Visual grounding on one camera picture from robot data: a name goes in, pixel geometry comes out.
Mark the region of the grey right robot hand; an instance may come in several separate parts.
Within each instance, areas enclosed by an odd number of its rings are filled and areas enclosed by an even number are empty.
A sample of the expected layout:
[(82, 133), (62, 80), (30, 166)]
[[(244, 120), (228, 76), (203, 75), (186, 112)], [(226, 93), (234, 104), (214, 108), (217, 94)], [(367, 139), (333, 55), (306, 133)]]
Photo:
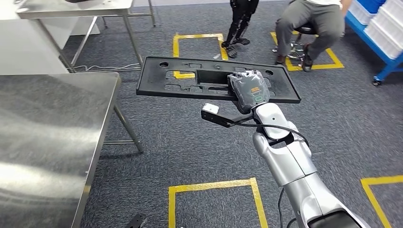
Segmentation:
[(254, 107), (269, 102), (269, 89), (260, 71), (233, 72), (227, 75), (227, 80), (241, 114), (249, 114)]

